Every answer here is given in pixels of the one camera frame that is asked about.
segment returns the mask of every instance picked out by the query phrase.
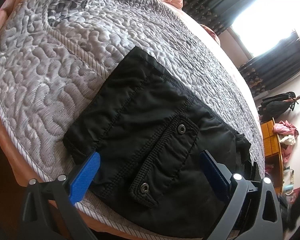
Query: window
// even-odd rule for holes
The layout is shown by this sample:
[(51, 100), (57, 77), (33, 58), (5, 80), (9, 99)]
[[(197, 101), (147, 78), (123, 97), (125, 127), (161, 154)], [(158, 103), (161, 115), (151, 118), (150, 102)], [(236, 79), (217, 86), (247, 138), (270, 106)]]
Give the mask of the window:
[(232, 24), (247, 50), (256, 57), (287, 38), (300, 25), (300, 0), (256, 0)]

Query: black jacket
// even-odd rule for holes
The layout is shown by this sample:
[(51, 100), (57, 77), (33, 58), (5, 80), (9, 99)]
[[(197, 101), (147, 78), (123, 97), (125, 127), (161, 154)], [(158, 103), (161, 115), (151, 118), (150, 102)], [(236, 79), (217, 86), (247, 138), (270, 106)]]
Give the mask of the black jacket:
[(222, 212), (225, 204), (199, 167), (202, 150), (232, 173), (251, 176), (244, 135), (137, 47), (63, 142), (77, 164), (99, 152), (90, 190), (126, 219), (164, 236), (204, 237)]

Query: metal snap button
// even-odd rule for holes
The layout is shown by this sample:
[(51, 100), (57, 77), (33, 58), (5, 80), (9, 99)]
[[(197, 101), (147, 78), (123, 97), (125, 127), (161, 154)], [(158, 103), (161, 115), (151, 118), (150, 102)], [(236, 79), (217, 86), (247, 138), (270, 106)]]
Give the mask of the metal snap button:
[(184, 134), (185, 132), (186, 132), (186, 127), (183, 124), (179, 125), (178, 126), (178, 133), (179, 134)]
[(141, 193), (147, 193), (149, 191), (149, 185), (147, 183), (144, 183), (140, 186)]

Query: desk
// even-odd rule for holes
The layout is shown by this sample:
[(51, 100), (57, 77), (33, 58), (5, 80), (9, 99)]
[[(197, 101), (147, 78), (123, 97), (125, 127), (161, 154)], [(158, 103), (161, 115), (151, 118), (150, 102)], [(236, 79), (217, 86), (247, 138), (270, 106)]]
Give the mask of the desk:
[(274, 184), (275, 192), (283, 192), (283, 163), (279, 136), (272, 131), (274, 119), (261, 125), (263, 135), (263, 146), (265, 149), (266, 164), (273, 164), (271, 171), (271, 180)]

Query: gray quilted bedspread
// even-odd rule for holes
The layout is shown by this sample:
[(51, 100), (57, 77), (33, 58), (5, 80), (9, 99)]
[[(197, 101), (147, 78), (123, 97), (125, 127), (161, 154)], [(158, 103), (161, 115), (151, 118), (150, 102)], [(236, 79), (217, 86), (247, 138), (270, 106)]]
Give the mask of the gray quilted bedspread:
[[(65, 132), (134, 46), (245, 134), (263, 177), (262, 138), (240, 90), (156, 0), (23, 0), (13, 11), (0, 32), (0, 118), (35, 172), (49, 181), (71, 170)], [(77, 207), (131, 235), (164, 238), (131, 224), (89, 192)]]

